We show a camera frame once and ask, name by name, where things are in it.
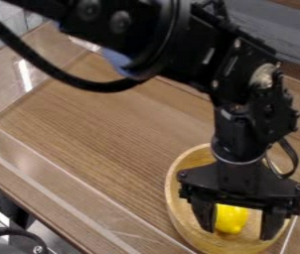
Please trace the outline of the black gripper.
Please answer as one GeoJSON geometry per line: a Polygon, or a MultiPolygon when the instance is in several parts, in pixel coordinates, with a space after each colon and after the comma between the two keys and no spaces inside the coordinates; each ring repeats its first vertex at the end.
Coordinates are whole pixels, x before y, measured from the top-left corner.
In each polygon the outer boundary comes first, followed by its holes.
{"type": "Polygon", "coordinates": [[[289,142],[278,141],[293,168],[278,173],[266,155],[248,163],[217,158],[210,164],[181,170],[179,198],[191,206],[205,231],[215,232],[217,204],[261,210],[260,239],[272,240],[290,216],[300,214],[300,182],[292,179],[298,156],[289,142]]]}

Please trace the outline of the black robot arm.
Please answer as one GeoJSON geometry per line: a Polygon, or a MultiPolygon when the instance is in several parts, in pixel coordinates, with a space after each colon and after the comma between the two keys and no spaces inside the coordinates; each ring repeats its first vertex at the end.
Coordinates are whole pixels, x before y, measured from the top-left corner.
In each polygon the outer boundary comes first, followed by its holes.
{"type": "Polygon", "coordinates": [[[215,160],[178,172],[179,197],[206,231],[215,229],[219,204],[260,210],[260,237],[272,239],[300,213],[300,183],[277,172],[266,152],[272,145],[289,145],[298,112],[276,51],[229,20],[223,0],[5,1],[102,46],[123,76],[107,83],[73,77],[16,41],[13,49],[52,78],[112,92],[162,75],[210,97],[215,160]]]}

